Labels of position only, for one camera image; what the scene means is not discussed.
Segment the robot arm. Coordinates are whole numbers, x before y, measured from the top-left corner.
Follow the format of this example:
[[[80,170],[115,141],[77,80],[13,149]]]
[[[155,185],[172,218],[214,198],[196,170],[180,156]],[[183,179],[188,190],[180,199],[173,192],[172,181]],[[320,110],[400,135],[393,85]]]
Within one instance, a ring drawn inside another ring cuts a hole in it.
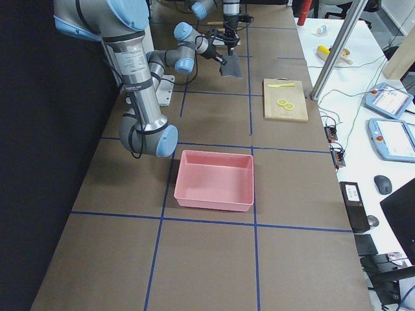
[[[188,75],[198,54],[221,65],[228,63],[217,52],[213,38],[186,22],[174,29],[176,49],[146,52],[146,1],[55,1],[54,22],[62,34],[100,41],[112,50],[108,61],[130,99],[129,110],[121,119],[119,138],[135,157],[169,157],[176,149],[178,130],[161,113],[156,96],[165,69],[170,67]]]
[[[198,20],[202,20],[219,6],[222,6],[224,26],[224,44],[228,49],[228,55],[233,55],[233,50],[239,42],[237,28],[239,24],[240,0],[198,0],[191,5],[191,11]]]

